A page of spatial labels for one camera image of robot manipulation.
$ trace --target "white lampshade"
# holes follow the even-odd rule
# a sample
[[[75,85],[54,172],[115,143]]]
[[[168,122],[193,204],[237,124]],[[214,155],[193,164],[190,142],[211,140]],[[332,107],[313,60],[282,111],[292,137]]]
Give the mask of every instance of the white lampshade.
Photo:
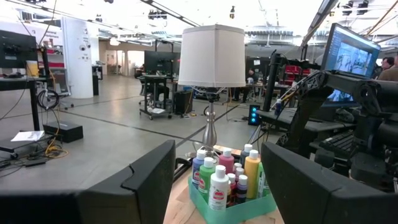
[[[244,31],[222,25],[185,29],[179,85],[245,86]]]

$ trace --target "paint bottle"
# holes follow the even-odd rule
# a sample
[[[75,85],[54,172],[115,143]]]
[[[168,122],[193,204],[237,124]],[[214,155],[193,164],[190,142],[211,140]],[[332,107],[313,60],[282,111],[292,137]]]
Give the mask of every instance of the paint bottle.
[[[241,152],[241,164],[242,168],[244,168],[244,163],[246,162],[246,157],[249,156],[250,150],[253,149],[253,146],[250,144],[245,144],[244,145],[244,150]]]
[[[235,197],[236,197],[236,178],[235,174],[228,174],[229,177],[229,186],[231,188],[231,200],[226,205],[227,207],[231,207],[235,204]]]
[[[225,166],[217,165],[216,172],[210,177],[209,207],[212,210],[226,209],[226,198],[229,189],[229,178],[225,175]]]
[[[199,193],[205,199],[206,203],[209,201],[209,188],[210,188],[210,177],[216,172],[216,167],[213,163],[212,157],[206,157],[205,163],[200,166],[200,180],[199,180]]]
[[[231,181],[229,180],[228,181],[228,185],[229,185],[229,187],[228,187],[228,196],[227,196],[227,198],[226,198],[226,207],[228,208],[229,207],[229,205],[231,204],[231,192],[232,192],[232,190],[231,190]]]
[[[244,175],[248,177],[248,194],[247,198],[252,199],[257,196],[257,172],[259,170],[259,152],[250,150],[250,155],[246,157]]]
[[[280,115],[281,111],[282,111],[282,100],[278,99],[278,100],[276,100],[276,104],[275,104],[275,115],[276,116]]]
[[[197,156],[193,159],[192,162],[192,185],[197,189],[200,180],[200,166],[205,163],[206,151],[204,150],[197,150]]]
[[[236,183],[238,183],[238,181],[239,181],[239,176],[243,175],[243,174],[244,174],[243,168],[240,168],[240,167],[236,168],[236,172],[235,172]]]
[[[236,168],[238,168],[238,167],[242,168],[242,164],[240,164],[240,163],[238,163],[238,162],[235,162],[235,163],[234,163],[234,169],[232,170],[232,173],[233,173],[233,174],[236,172]]]
[[[234,169],[234,157],[231,149],[224,149],[223,154],[218,158],[218,164],[225,166],[226,174],[231,174]]]
[[[246,201],[247,191],[248,191],[248,177],[246,175],[240,175],[239,182],[236,186],[235,204],[244,203]]]
[[[257,172],[257,198],[265,197],[270,194],[269,186],[266,179],[266,174],[262,168],[262,163],[259,164]]]

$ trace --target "paper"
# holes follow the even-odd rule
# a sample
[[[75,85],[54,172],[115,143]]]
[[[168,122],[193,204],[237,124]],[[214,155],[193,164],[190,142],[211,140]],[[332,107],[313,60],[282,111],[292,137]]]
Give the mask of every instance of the paper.
[[[11,141],[38,141],[44,131],[21,131]]]
[[[165,110],[160,109],[160,108],[154,108],[154,109],[152,110],[152,113],[160,114],[160,113],[163,113],[164,111],[165,111]]]

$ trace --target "cart wheel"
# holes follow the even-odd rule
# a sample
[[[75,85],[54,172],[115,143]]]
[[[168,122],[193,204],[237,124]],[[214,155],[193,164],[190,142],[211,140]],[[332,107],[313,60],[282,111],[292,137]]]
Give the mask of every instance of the cart wheel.
[[[11,159],[18,159],[18,156],[19,156],[18,153],[15,152],[10,154]]]

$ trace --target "white bottle cap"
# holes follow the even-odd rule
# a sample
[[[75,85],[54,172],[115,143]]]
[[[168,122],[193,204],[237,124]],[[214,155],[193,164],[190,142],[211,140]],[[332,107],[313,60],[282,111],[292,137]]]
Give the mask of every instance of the white bottle cap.
[[[235,172],[235,171],[236,171],[236,168],[238,168],[238,167],[242,167],[242,164],[240,164],[240,163],[238,163],[238,162],[235,162],[235,163],[234,163],[233,171]]]
[[[259,157],[259,151],[250,150],[250,154],[249,154],[250,159],[257,159],[258,157]]]
[[[252,150],[252,149],[253,149],[252,145],[250,145],[250,144],[245,144],[244,145],[244,151],[245,152],[250,152],[250,150]]]
[[[212,168],[212,167],[214,166],[214,159],[211,158],[211,157],[206,157],[206,158],[205,158],[204,166],[205,166],[206,168]]]
[[[246,175],[240,175],[238,184],[247,185],[248,184],[248,177]]]
[[[240,167],[236,168],[235,177],[239,177],[239,175],[242,175],[242,174],[244,174],[244,169],[240,168]]]
[[[227,174],[227,175],[228,175],[229,180],[231,181],[231,183],[234,183],[235,178],[236,178],[235,174]]]
[[[216,166],[216,176],[218,177],[218,178],[224,178],[224,176],[225,176],[225,166],[223,166],[223,165],[217,165]]]
[[[232,153],[232,150],[231,150],[231,149],[224,149],[224,151],[223,151],[223,155],[224,155],[225,157],[230,157],[230,156],[231,156],[231,153]]]
[[[203,160],[206,157],[206,151],[199,149],[197,150],[197,159]]]

